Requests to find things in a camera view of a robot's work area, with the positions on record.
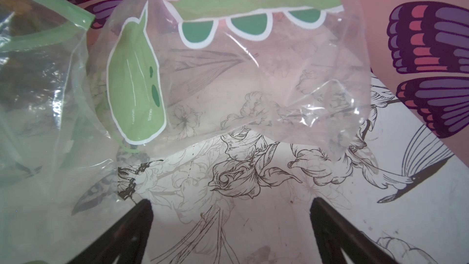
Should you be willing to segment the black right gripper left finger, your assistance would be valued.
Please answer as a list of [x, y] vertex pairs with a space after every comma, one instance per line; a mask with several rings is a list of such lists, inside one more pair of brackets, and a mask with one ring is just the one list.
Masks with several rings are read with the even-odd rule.
[[143, 199], [69, 264], [141, 264], [152, 222], [151, 202]]

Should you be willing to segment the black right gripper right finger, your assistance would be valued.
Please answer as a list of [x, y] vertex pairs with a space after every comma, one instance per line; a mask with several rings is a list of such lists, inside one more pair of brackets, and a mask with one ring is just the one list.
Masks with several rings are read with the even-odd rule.
[[324, 264], [394, 264], [396, 261], [369, 240], [322, 198], [315, 198], [310, 220]]

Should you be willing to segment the clear zip-top bag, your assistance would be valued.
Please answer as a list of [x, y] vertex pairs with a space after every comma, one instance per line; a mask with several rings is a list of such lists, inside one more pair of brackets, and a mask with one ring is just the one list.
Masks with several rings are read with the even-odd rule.
[[111, 136], [162, 156], [251, 125], [336, 160], [371, 110], [359, 0], [124, 0], [87, 72]]

